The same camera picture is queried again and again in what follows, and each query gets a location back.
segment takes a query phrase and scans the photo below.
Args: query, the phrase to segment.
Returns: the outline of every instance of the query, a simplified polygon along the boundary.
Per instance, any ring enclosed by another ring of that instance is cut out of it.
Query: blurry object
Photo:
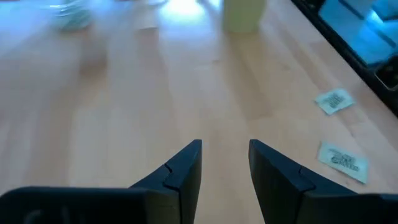
[[[389,90],[398,90],[398,55],[393,55],[377,70],[376,77]]]
[[[265,5],[266,0],[224,0],[224,27],[232,32],[255,31]]]
[[[315,12],[319,12],[322,7],[322,4],[325,3],[326,0],[302,0],[305,2],[311,10]]]
[[[377,0],[372,8],[383,21],[398,19],[398,1],[396,0]]]
[[[52,24],[61,30],[77,30],[88,26],[91,15],[85,3],[84,0],[76,0],[49,6],[53,15]]]
[[[5,15],[18,10],[20,4],[17,1],[19,0],[0,0],[0,19],[4,19]]]

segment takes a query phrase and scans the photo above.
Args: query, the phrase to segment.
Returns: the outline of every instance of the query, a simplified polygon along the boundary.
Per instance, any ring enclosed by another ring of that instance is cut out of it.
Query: small paper label
[[[368,180],[368,160],[332,144],[322,142],[318,160],[364,184]]]
[[[335,89],[319,95],[315,102],[327,115],[355,104],[354,99],[343,89]]]

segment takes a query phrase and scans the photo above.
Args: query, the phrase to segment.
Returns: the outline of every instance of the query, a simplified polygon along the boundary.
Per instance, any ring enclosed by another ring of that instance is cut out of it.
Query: black edge
[[[193,224],[201,183],[201,140],[194,140],[165,163],[171,174],[164,184],[178,190],[182,223]]]
[[[326,40],[347,61],[362,80],[372,89],[381,101],[398,117],[397,93],[390,92],[375,77],[373,69],[367,68],[363,61],[351,49],[351,47],[321,18],[317,11],[310,9],[302,0],[292,0],[305,17],[319,30]]]
[[[302,193],[314,188],[301,165],[258,140],[250,140],[249,163],[265,223],[295,223]]]

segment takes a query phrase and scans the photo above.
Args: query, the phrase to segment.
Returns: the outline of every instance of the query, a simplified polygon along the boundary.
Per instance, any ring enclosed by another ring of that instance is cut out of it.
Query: light wood surface
[[[289,0],[269,0],[255,34],[223,32],[218,1],[91,9],[76,33],[29,7],[0,15],[1,193],[128,187],[202,139],[196,223],[263,223],[251,138],[357,192],[398,193],[398,119]],[[358,103],[326,116],[313,99],[337,87]],[[366,156],[369,183],[319,163],[323,140]]]

